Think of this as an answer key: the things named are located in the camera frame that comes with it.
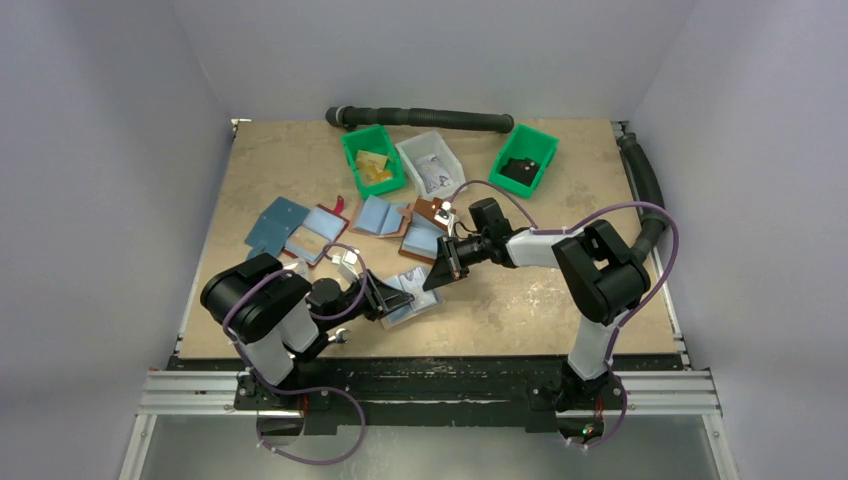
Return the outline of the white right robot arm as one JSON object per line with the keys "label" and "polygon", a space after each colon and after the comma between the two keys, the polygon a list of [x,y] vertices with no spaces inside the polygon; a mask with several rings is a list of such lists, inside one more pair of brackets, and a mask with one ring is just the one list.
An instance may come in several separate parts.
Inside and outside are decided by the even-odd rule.
{"label": "white right robot arm", "polygon": [[561,381],[564,399],[584,407],[601,391],[614,329],[635,310],[651,286],[644,262],[667,223],[645,215],[642,230],[629,246],[607,221],[599,219],[574,231],[535,233],[514,229],[493,198],[469,207],[476,231],[467,238],[438,239],[435,263],[423,289],[430,291],[467,277],[474,264],[489,261],[506,268],[558,269],[581,313],[578,336]]}

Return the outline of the cream card holder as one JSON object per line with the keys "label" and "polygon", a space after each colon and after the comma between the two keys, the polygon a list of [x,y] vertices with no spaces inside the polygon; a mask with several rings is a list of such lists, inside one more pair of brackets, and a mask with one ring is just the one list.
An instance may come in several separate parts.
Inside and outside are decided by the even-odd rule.
{"label": "cream card holder", "polygon": [[391,329],[400,325],[443,303],[443,297],[436,289],[430,291],[423,289],[423,284],[429,273],[430,269],[428,267],[417,266],[385,280],[385,283],[389,286],[413,295],[413,301],[410,304],[389,313],[381,320],[382,326],[385,329]]}

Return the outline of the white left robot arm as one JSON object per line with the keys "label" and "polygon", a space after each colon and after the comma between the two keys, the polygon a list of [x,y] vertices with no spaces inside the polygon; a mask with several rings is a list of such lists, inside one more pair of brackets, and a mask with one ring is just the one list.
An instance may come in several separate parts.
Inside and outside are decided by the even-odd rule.
{"label": "white left robot arm", "polygon": [[329,331],[360,316],[384,319],[412,306],[415,296],[371,270],[310,281],[263,253],[209,280],[201,305],[218,322],[240,356],[262,378],[259,395],[272,408],[297,399],[292,376],[299,362],[316,358],[330,343]]}

